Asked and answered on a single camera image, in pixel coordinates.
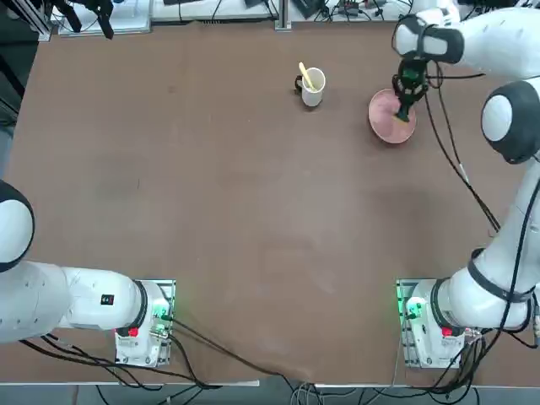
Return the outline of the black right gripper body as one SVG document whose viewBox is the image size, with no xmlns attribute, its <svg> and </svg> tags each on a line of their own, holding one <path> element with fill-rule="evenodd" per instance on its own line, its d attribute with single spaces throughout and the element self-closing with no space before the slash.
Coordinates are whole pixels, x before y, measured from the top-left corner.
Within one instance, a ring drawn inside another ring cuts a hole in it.
<svg viewBox="0 0 540 405">
<path fill-rule="evenodd" d="M 425 85 L 425 61 L 419 59 L 402 60 L 399 74 L 404 89 L 415 93 Z"/>
</svg>

